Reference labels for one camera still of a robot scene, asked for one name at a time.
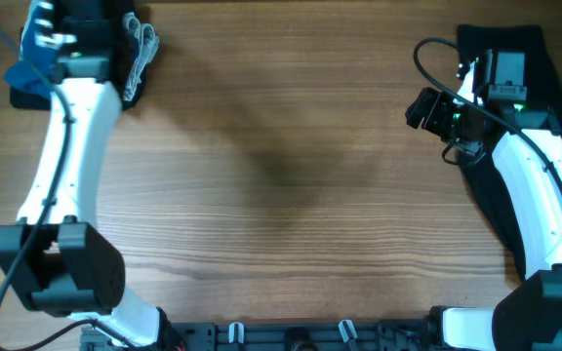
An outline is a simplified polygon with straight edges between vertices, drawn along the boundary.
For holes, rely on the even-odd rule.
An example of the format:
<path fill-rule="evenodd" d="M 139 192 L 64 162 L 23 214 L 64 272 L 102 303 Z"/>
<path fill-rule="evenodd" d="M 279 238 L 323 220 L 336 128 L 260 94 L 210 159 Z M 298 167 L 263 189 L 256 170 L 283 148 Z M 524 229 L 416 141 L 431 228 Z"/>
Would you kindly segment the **white t-shirt black print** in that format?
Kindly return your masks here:
<path fill-rule="evenodd" d="M 37 46 L 57 50 L 63 45 L 74 44 L 74 34 L 56 31 L 57 4 L 54 0 L 32 0 L 30 22 L 35 25 L 34 39 Z"/>

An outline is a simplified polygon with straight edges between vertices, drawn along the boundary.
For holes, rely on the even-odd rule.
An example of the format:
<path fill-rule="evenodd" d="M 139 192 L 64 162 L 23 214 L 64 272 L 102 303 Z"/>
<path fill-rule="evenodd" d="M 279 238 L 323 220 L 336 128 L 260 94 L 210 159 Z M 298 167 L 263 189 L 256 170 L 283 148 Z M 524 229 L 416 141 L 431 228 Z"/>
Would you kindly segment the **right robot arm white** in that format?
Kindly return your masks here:
<path fill-rule="evenodd" d="M 442 307 L 435 344 L 456 350 L 562 350 L 562 138 L 553 110 L 522 99 L 479 104 L 421 90 L 408 125 L 473 156 L 488 150 L 514 213 L 520 287 L 494 307 Z"/>

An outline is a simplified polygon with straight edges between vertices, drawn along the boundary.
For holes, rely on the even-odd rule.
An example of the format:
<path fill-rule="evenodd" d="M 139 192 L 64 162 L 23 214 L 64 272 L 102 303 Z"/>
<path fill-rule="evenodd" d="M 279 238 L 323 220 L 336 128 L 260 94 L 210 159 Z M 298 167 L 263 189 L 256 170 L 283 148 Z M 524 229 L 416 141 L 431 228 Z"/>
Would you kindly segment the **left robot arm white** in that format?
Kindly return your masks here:
<path fill-rule="evenodd" d="M 16 221 L 0 225 L 1 288 L 26 310 L 89 326 L 124 350 L 179 344 L 166 314 L 127 287 L 124 258 L 96 225 L 109 136 L 156 45 L 130 1 L 35 1 L 8 74 L 23 96 L 38 85 L 50 119 Z"/>

